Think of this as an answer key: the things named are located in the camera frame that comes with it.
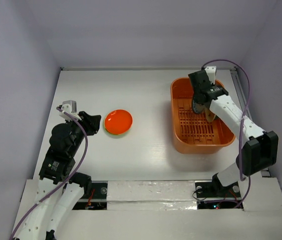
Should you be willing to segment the blue floral plate brown rim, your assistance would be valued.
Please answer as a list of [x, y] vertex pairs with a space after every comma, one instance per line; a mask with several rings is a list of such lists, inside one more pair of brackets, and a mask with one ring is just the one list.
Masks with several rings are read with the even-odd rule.
[[205, 111], [205, 109], [207, 109], [209, 107], [209, 103], [204, 103], [204, 104], [200, 104], [195, 102], [194, 99], [192, 99], [192, 111], [195, 114], [201, 114]]

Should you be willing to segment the brown rimmed plate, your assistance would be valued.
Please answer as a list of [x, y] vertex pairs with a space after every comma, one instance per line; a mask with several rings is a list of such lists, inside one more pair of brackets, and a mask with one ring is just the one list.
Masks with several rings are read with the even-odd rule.
[[212, 123], [214, 120], [218, 119], [218, 116], [207, 108], [205, 109], [205, 116], [206, 116], [207, 122], [209, 123]]

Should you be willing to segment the orange plate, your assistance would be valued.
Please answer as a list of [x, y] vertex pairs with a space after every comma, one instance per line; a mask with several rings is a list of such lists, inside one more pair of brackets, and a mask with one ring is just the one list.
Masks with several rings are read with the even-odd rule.
[[133, 124], [130, 112], [124, 109], [116, 109], [110, 112], [104, 119], [105, 130], [112, 135], [127, 133]]

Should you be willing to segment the green plate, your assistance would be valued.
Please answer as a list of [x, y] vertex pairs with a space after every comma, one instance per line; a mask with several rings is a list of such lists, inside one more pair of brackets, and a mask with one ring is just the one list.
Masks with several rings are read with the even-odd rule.
[[119, 138], [129, 131], [130, 124], [125, 119], [110, 117], [104, 119], [103, 128], [111, 137]]

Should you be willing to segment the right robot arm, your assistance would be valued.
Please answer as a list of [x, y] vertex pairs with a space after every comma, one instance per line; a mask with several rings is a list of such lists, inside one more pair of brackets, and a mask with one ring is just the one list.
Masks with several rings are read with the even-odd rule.
[[194, 94], [192, 110], [215, 114], [239, 141], [239, 154], [233, 164], [212, 177], [208, 188], [216, 196], [224, 195], [229, 187], [277, 162], [279, 137], [256, 125], [234, 103], [229, 92], [216, 84], [216, 67], [208, 66], [188, 75]]

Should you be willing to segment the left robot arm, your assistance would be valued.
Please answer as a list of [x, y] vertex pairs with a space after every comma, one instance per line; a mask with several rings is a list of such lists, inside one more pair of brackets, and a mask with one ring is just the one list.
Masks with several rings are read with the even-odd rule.
[[91, 176], [78, 172], [74, 156], [88, 136], [98, 133], [100, 115], [57, 108], [65, 118], [51, 131], [33, 206], [14, 228], [12, 240], [55, 240], [80, 198], [91, 193]]

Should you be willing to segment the orange dish rack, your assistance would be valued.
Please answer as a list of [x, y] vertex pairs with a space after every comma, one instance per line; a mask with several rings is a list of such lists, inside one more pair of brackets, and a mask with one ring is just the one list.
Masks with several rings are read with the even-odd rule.
[[208, 122], [205, 113], [192, 111], [193, 89], [182, 77], [170, 86], [174, 148], [182, 154], [214, 154], [236, 139], [220, 119]]

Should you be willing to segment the aluminium rail right side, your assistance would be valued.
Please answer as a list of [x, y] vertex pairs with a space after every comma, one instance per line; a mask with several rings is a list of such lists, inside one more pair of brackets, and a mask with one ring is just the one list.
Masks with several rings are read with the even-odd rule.
[[[243, 174], [243, 127], [244, 127], [244, 123], [247, 121], [247, 118], [249, 118], [250, 115], [250, 110], [249, 110], [249, 104], [250, 104], [250, 100], [251, 100], [251, 83], [250, 83], [250, 78], [249, 75], [247, 74], [246, 70], [241, 66], [241, 65], [236, 65], [235, 66], [235, 71], [237, 72], [238, 78], [239, 80], [237, 80], [237, 82], [240, 84], [241, 86], [241, 96], [245, 97], [245, 104], [244, 107], [242, 108], [242, 116], [239, 120], [239, 155], [238, 155], [238, 168], [239, 168], [239, 178], [241, 181], [244, 181], [246, 176]], [[243, 91], [243, 85], [242, 85], [242, 77], [241, 75], [243, 75], [245, 77], [246, 83], [247, 83], [247, 94], [244, 93]]]

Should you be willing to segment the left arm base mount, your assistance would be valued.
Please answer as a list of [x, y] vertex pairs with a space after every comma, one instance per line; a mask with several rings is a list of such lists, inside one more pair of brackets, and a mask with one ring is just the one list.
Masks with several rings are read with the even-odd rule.
[[107, 210], [107, 181], [93, 181], [91, 190], [74, 205], [73, 210]]

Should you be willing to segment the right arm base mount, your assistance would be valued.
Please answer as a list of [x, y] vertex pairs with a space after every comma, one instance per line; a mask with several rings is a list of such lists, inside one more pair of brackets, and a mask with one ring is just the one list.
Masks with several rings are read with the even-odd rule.
[[198, 210], [234, 209], [242, 199], [238, 182], [215, 190], [211, 181], [196, 181], [192, 196]]

